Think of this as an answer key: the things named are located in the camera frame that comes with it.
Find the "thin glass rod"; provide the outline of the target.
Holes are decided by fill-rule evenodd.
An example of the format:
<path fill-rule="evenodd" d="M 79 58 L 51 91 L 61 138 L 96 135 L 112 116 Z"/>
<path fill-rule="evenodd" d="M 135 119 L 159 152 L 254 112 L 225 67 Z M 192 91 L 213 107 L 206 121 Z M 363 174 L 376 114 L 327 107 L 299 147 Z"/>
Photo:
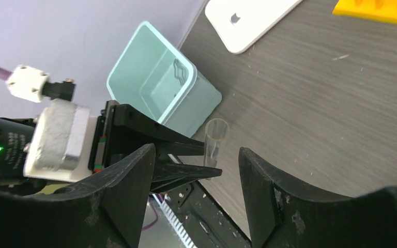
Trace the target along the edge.
<path fill-rule="evenodd" d="M 217 167 L 219 152 L 224 149 L 229 133 L 230 126 L 224 119 L 214 118 L 206 124 L 203 161 L 205 167 Z"/>

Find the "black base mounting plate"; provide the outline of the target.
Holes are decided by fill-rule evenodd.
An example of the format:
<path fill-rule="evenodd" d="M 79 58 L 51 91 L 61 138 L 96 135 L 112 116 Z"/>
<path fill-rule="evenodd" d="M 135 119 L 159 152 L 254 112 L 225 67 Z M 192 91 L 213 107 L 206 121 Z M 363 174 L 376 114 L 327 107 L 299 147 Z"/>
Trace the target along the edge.
<path fill-rule="evenodd" d="M 167 193 L 166 202 L 196 247 L 251 247 L 251 241 L 198 181 Z"/>

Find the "teal plastic bin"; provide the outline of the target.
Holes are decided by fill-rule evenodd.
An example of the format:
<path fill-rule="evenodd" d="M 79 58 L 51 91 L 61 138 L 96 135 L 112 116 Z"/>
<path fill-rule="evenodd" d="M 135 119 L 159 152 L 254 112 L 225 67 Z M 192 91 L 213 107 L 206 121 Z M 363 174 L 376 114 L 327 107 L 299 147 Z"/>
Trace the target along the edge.
<path fill-rule="evenodd" d="M 112 99 L 192 137 L 221 93 L 148 21 L 142 22 L 106 81 Z"/>

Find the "white plastic lid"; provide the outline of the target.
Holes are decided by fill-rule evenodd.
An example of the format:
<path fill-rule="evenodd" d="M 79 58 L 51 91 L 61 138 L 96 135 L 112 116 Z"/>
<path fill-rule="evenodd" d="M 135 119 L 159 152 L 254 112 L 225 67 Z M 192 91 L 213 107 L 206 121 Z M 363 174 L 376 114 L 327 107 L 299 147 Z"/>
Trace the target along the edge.
<path fill-rule="evenodd" d="M 210 0 L 205 16 L 226 49 L 241 54 L 297 7 L 302 0 Z"/>

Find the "yellow test tube rack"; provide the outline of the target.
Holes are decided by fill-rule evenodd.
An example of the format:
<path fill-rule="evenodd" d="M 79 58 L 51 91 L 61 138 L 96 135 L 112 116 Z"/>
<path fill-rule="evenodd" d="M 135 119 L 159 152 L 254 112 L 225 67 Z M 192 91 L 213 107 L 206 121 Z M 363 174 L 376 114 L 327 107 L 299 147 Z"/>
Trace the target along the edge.
<path fill-rule="evenodd" d="M 332 13 L 397 24 L 397 0 L 339 0 Z"/>

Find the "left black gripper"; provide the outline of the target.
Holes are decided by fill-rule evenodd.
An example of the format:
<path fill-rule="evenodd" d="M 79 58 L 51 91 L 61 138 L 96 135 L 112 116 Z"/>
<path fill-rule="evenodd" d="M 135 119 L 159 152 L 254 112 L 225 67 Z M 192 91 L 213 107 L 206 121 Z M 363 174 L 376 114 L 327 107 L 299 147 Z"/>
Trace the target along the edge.
<path fill-rule="evenodd" d="M 0 182 L 21 182 L 23 167 L 35 129 L 32 118 L 0 118 Z"/>

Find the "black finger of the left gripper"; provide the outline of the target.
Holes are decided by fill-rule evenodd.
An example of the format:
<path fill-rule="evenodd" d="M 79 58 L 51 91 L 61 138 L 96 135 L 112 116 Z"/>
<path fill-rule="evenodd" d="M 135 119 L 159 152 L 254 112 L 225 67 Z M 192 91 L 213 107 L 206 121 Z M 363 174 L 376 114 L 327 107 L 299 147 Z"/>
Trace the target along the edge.
<path fill-rule="evenodd" d="M 103 161 L 119 161 L 145 144 L 154 144 L 157 161 L 172 156 L 201 156 L 204 143 L 186 137 L 144 115 L 130 104 L 106 102 Z"/>
<path fill-rule="evenodd" d="M 185 184 L 197 180 L 219 177 L 222 169 L 179 164 L 179 163 L 156 163 L 150 186 L 151 193 L 165 193 Z"/>

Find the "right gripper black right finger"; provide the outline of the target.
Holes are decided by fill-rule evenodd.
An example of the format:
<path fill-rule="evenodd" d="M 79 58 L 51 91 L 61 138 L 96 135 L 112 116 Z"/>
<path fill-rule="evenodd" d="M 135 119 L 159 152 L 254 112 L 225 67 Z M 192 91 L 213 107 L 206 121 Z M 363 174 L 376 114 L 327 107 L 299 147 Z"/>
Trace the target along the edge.
<path fill-rule="evenodd" d="M 397 247 L 397 186 L 340 195 L 245 147 L 238 164 L 253 247 Z"/>

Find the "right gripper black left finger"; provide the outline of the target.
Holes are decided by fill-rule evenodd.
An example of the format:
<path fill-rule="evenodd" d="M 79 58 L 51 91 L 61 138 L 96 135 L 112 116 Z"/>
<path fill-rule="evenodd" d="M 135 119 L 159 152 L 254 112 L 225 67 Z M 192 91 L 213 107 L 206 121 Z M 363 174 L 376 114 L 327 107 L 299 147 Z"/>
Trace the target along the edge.
<path fill-rule="evenodd" d="M 0 191 L 0 247 L 138 247 L 155 155 L 144 145 L 52 194 Z"/>

